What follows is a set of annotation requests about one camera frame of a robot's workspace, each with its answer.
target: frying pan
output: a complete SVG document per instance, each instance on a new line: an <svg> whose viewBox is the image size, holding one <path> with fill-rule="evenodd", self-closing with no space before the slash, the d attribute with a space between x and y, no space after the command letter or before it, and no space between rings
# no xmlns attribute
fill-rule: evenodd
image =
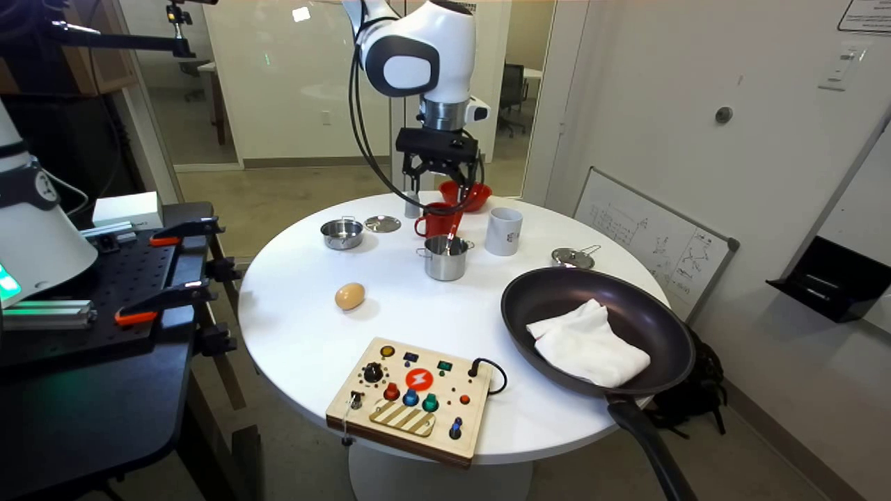
<svg viewBox="0 0 891 501"><path fill-rule="evenodd" d="M529 322L564 314L595 297L606 306L609 328L649 354L649 368L620 388L595 388L547 364L529 333ZM680 384L693 368L693 342L675 314L629 282L574 268L540 268L512 279L501 296L501 318L519 354L550 382L606 397L613 420L625 428L649 457L664 498L696 498L664 443L650 428L634 397Z"/></svg>

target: metal bowl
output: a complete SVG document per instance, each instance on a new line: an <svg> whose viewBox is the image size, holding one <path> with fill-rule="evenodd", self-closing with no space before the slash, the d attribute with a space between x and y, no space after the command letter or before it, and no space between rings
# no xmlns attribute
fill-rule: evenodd
<svg viewBox="0 0 891 501"><path fill-rule="evenodd" d="M359 221L327 221L323 224L323 239L333 251L347 251L362 243L362 224Z"/></svg>

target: white cloth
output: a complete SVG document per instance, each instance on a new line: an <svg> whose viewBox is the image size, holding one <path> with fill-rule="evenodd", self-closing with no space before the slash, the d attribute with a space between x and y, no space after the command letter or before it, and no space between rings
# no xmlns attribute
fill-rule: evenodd
<svg viewBox="0 0 891 501"><path fill-rule="evenodd" d="M646 350L613 333L606 310L597 300L529 322L526 328L547 364L595 388L620 388L649 368Z"/></svg>

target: brown egg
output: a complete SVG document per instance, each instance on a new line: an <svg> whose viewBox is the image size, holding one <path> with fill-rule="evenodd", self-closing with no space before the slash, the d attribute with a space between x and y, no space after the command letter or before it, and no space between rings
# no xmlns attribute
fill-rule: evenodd
<svg viewBox="0 0 891 501"><path fill-rule="evenodd" d="M350 282L344 288L337 289L333 304L341 311L359 310L365 304L365 288L359 282Z"/></svg>

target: grey floor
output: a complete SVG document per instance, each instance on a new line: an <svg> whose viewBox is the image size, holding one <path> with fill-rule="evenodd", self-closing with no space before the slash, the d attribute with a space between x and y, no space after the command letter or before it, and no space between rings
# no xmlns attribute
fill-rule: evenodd
<svg viewBox="0 0 891 501"><path fill-rule="evenodd" d="M490 183L494 196L517 196L526 136L497 136L497 161ZM237 261L256 251L288 224L347 198L380 193L380 183L362 165L320 161L318 166L249 166L249 169L188 169L180 172L187 200L212 200L224 225L221 244ZM221 392L215 364L196 356L195 375L215 410L217 427L228 434L241 427L262 432L263 498L350 501L344 449L337 434L305 423L292 403L252 374L245 350L233 350L245 410L233 410ZM698 498L721 501L813 501L823 498L770 443L764 443L731 406L723 410L725 434L710 418L684 427L689 439L661 432L674 459ZM199 498L177 457L127 474L110 485L130 501L191 501ZM638 443L613 432L609 438L535 464L531 501L550 498L661 498L653 474Z"/></svg>

